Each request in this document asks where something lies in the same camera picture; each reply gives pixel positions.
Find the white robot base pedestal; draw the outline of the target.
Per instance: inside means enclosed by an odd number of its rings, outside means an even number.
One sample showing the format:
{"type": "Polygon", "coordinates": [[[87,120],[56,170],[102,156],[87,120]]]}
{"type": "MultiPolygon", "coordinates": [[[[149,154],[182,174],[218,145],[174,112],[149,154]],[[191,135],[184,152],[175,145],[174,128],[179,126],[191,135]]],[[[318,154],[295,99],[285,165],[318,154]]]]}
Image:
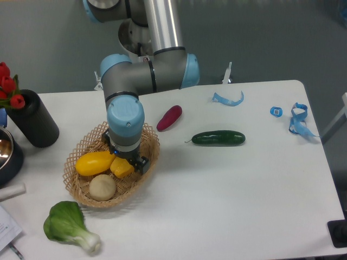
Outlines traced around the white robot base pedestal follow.
{"type": "Polygon", "coordinates": [[[132,62],[147,62],[153,59],[150,31],[132,19],[124,20],[118,30],[119,43],[132,62]]]}

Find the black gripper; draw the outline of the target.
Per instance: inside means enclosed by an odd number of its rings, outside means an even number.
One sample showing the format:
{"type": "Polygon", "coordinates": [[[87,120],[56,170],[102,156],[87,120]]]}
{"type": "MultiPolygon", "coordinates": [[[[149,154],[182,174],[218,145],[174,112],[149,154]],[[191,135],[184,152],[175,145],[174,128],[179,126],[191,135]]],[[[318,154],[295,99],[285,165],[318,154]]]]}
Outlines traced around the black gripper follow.
{"type": "Polygon", "coordinates": [[[139,171],[140,173],[146,173],[149,170],[150,159],[140,155],[139,142],[141,141],[141,139],[139,139],[138,144],[134,144],[133,146],[126,147],[131,149],[130,151],[126,151],[124,148],[121,148],[120,146],[116,146],[116,144],[112,144],[110,129],[108,128],[101,135],[101,141],[107,145],[110,154],[114,154],[117,157],[120,157],[121,159],[126,159],[126,161],[130,165],[132,165],[136,171],[139,171]]]}

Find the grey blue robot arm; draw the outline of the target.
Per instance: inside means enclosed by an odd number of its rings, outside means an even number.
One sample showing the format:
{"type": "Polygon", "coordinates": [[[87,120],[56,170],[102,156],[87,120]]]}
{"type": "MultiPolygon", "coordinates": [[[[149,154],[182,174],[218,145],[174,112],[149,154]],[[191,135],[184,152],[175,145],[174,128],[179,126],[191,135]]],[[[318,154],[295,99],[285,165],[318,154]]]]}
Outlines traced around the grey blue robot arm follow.
{"type": "Polygon", "coordinates": [[[107,109],[103,134],[112,154],[146,173],[150,160],[139,153],[145,120],[140,95],[195,86],[200,80],[197,58],[187,53],[176,1],[84,1],[91,20],[120,20],[128,42],[126,54],[112,54],[100,64],[107,109]]]}

